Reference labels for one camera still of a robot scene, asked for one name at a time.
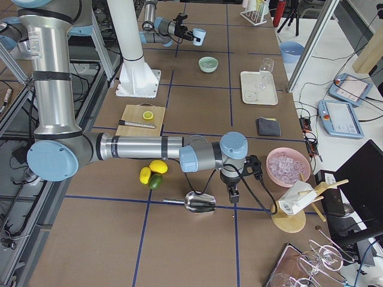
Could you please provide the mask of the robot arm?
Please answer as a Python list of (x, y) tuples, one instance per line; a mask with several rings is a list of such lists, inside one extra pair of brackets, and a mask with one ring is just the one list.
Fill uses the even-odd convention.
[(229, 132), (218, 142), (184, 137), (110, 136), (87, 133), (75, 120), (68, 33), (90, 21), (85, 1), (17, 1), (18, 17), (28, 31), (39, 126), (27, 162), (41, 179), (59, 182), (79, 168), (109, 158), (177, 158), (183, 172), (215, 169), (228, 189), (246, 171), (248, 142)]
[(158, 1), (144, 1), (144, 21), (141, 25), (142, 31), (139, 33), (143, 44), (162, 44), (170, 47), (175, 42), (175, 37), (184, 40), (199, 42), (200, 38), (183, 25), (183, 21), (188, 17), (185, 13), (179, 13), (173, 20), (163, 17), (156, 17)]

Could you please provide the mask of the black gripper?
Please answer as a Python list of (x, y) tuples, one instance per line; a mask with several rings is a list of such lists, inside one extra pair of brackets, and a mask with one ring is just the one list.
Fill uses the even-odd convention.
[(227, 190), (228, 191), (237, 191), (237, 185), (239, 181), (241, 180), (240, 176), (238, 175), (237, 172), (234, 172), (233, 176), (226, 175), (224, 170), (220, 171), (220, 179), (222, 180), (223, 183), (226, 184)]
[(186, 26), (183, 25), (183, 21), (188, 17), (185, 13), (179, 13), (176, 18), (174, 18), (174, 35), (178, 37), (181, 41), (186, 40), (192, 42), (194, 40), (193, 32), (188, 30)]

